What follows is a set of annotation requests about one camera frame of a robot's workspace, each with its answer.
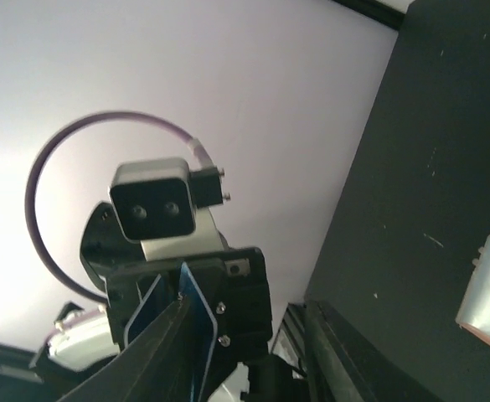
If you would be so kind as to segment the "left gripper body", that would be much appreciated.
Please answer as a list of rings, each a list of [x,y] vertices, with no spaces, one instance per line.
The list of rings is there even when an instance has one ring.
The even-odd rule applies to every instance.
[[[230,249],[174,259],[135,262],[119,267],[106,279],[107,316],[113,342],[125,348],[126,325],[152,281],[161,276],[170,297],[178,293],[181,264],[186,263],[203,293],[214,290],[209,306],[218,334],[230,345],[216,344],[215,358],[255,360],[268,354],[273,335],[271,294],[265,258],[256,247]],[[225,312],[217,313],[222,303]]]

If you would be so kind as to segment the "blue credit card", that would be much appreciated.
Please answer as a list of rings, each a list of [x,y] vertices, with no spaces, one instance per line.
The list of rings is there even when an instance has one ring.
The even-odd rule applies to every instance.
[[[185,262],[180,267],[178,293],[187,297],[193,308],[195,346],[190,400],[201,401],[204,397],[205,384],[217,340],[218,323],[199,283]]]

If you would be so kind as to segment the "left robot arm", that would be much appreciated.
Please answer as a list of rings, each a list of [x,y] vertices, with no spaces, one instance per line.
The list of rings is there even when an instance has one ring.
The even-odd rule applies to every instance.
[[[268,355],[262,252],[229,247],[207,209],[185,237],[133,244],[109,203],[85,227],[80,260],[97,308],[66,304],[31,361],[63,401],[205,401]]]

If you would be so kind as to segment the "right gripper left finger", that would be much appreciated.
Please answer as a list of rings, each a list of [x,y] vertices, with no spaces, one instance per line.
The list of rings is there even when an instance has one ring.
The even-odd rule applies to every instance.
[[[63,396],[71,401],[189,401],[193,380],[193,308],[173,302],[123,352]]]

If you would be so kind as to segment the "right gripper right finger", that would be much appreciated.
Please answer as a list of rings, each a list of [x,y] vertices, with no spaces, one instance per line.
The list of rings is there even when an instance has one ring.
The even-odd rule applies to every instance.
[[[325,301],[305,308],[305,361],[312,401],[438,401]]]

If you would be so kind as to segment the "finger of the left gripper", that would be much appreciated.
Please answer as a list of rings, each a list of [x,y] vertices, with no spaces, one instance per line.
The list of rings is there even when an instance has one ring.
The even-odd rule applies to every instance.
[[[147,289],[124,330],[127,348],[165,309],[165,279],[158,275]]]

